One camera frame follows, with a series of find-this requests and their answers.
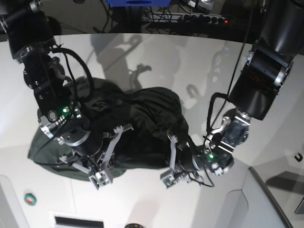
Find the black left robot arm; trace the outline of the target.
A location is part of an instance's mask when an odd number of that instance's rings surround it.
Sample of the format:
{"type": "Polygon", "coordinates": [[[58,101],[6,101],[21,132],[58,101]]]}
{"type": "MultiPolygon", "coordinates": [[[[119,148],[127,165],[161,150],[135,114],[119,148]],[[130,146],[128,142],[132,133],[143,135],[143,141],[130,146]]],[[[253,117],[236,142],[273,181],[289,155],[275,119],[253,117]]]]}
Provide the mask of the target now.
{"type": "Polygon", "coordinates": [[[251,120],[265,118],[303,45],[303,1],[269,1],[259,39],[238,80],[227,93],[210,99],[204,143],[196,146],[190,136],[169,136],[170,165],[161,175],[167,188],[180,180],[204,186],[199,171],[220,176],[233,166],[233,152],[246,141],[251,120]]]}

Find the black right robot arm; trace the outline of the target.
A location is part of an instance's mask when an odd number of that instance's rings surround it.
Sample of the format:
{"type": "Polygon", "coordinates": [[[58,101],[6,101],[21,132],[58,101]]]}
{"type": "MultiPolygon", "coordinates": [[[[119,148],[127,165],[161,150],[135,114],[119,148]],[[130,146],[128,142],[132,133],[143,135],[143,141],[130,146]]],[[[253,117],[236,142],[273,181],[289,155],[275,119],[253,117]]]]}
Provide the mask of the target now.
{"type": "Polygon", "coordinates": [[[0,23],[8,35],[11,56],[24,65],[24,81],[33,90],[38,104],[38,121],[49,142],[71,148],[58,156],[53,167],[72,166],[85,173],[96,188],[113,182],[110,160],[129,123],[95,133],[86,113],[94,91],[93,77],[78,54],[57,45],[39,0],[3,0],[0,23]],[[79,96],[76,79],[66,76],[57,57],[72,56],[82,66],[89,91],[79,96]]]}

